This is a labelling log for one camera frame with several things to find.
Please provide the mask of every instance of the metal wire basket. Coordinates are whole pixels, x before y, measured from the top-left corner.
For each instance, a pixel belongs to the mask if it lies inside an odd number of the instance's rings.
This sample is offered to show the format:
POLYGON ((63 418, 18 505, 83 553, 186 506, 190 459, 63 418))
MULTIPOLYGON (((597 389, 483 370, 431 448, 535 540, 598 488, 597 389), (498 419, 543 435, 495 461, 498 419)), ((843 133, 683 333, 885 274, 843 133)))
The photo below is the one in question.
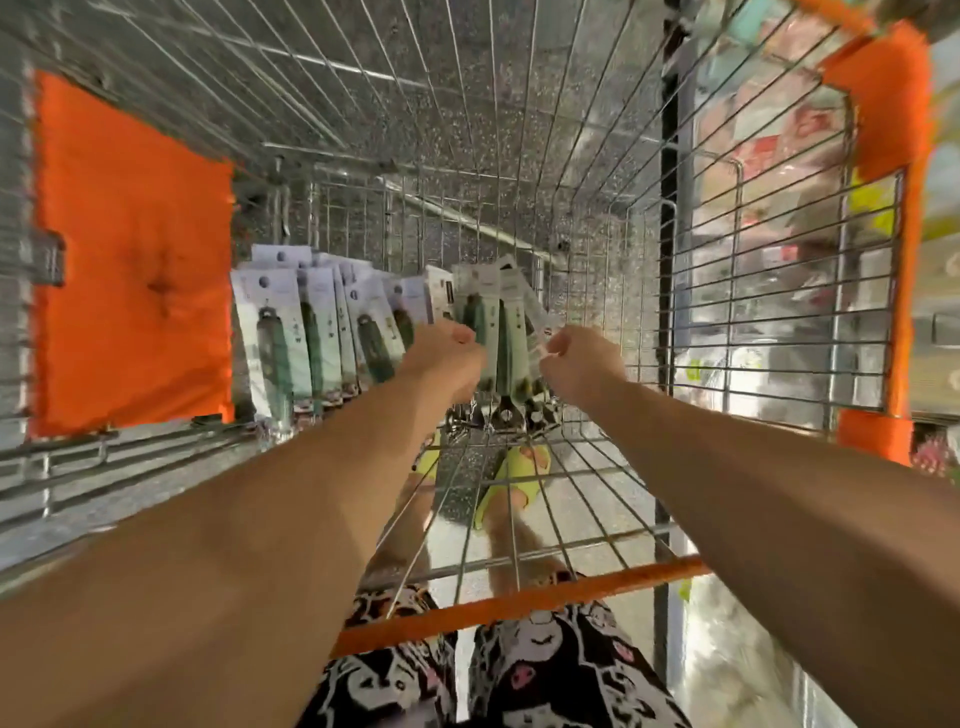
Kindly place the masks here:
MULTIPOLYGON (((34 226, 39 69, 201 155, 231 160, 236 259, 254 241, 301 243, 415 274, 509 251, 550 310, 620 345, 631 378, 735 415, 838 430, 845 444, 900 458, 927 147, 923 43, 905 27, 881 34, 829 0, 798 3, 751 40, 738 24, 749 3, 714 3, 723 11, 714 20, 709 5, 89 0, 24 7, 0 21, 17 41, 5 44, 0 66, 0 141, 15 162, 0 172, 6 562, 115 520, 96 510, 103 496, 138 488, 156 500, 225 467, 216 453, 233 462, 255 451, 249 428, 202 421, 27 436, 30 302, 38 286, 61 282, 64 255, 61 241, 34 226), (808 13, 821 17, 810 23, 808 13), (805 45, 784 55, 778 41, 799 21, 805 45), (865 54, 902 71, 881 94, 850 72, 865 54), (730 85, 758 64, 764 84, 711 122, 730 85), (799 93, 757 120, 754 111, 797 79, 799 93), (847 100, 816 142, 758 167, 744 156, 750 145, 762 152, 785 118, 816 109, 828 86, 847 100), (882 112, 884 103, 894 108, 882 112), (894 112, 899 132, 884 120, 894 112), (731 136, 751 115, 750 129, 731 136), (824 151, 832 157, 793 173, 824 151), (765 182, 787 170, 784 182, 765 182), (877 202, 884 179, 889 194, 877 202), (763 204, 790 188, 820 191, 763 204), (824 210, 826 218, 812 215, 824 210), (799 227, 757 242, 798 217, 799 227), (64 520, 81 507, 79 525, 64 520), (45 523, 60 529, 52 541, 37 536, 45 523)), ((245 364, 235 364, 239 397, 245 364)), ((509 550, 492 553, 463 527, 450 547, 450 524, 472 523, 482 490, 516 480, 492 474, 509 443, 536 444, 452 426, 431 446, 441 451, 432 515, 386 584, 428 581, 445 608, 350 629, 335 654, 706 570, 678 546, 643 473, 570 407, 538 437, 553 470, 536 507, 522 518, 511 512, 509 550), (518 533, 524 520, 535 522, 535 543, 518 533), (430 549, 444 528, 445 548, 430 549), (423 558, 430 550, 432 564, 423 558), (548 557, 581 575, 520 589, 522 566, 548 557), (516 593, 480 598, 491 569, 508 570, 516 593)), ((146 504, 121 506, 121 515, 146 504)))

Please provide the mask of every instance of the patterned shorts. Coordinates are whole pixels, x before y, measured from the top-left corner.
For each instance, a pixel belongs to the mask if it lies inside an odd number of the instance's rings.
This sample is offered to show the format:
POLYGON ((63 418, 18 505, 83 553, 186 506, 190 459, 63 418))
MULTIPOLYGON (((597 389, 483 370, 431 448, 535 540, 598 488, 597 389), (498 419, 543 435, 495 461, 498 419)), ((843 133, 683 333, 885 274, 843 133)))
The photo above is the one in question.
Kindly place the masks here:
MULTIPOLYGON (((554 581, 567 581, 561 572, 554 581)), ((347 625, 382 619, 389 592, 360 594, 347 625)), ((399 615, 436 604, 406 587, 399 615)), ((689 728, 657 674, 606 604, 570 604, 478 627, 469 666, 469 725, 689 728)), ((455 633, 331 661, 300 728, 425 728, 457 713, 455 633)))

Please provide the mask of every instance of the person's left hand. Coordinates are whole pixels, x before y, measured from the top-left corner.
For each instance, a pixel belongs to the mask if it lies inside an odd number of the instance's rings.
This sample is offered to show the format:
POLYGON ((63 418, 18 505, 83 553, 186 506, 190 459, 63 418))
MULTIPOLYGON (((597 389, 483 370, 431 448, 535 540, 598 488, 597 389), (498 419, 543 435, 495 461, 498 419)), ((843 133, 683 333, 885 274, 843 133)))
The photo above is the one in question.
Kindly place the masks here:
POLYGON ((449 397, 448 404, 455 404, 470 400, 486 360, 487 351, 476 343, 472 329, 441 319, 417 326, 397 373, 424 376, 431 388, 449 397))

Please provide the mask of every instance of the person's left arm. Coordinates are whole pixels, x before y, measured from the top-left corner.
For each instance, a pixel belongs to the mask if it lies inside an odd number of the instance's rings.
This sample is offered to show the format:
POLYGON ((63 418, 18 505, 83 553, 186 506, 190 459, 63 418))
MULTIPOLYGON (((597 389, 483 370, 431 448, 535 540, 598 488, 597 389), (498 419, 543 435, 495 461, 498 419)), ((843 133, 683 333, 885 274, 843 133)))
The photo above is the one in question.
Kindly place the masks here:
POLYGON ((0 725, 290 728, 423 440, 472 391, 465 327, 397 376, 0 601, 0 725))

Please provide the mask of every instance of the forearm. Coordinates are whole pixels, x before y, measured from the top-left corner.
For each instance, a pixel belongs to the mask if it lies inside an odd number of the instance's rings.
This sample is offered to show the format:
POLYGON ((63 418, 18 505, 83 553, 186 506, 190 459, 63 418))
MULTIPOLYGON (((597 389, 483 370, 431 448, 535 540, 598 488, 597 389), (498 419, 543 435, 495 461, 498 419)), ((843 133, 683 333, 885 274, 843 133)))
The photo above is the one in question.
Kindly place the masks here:
POLYGON ((399 377, 0 602, 0 722, 293 725, 444 409, 399 377))
POLYGON ((955 711, 960 497, 947 484, 626 382, 605 383, 588 413, 854 721, 955 711))

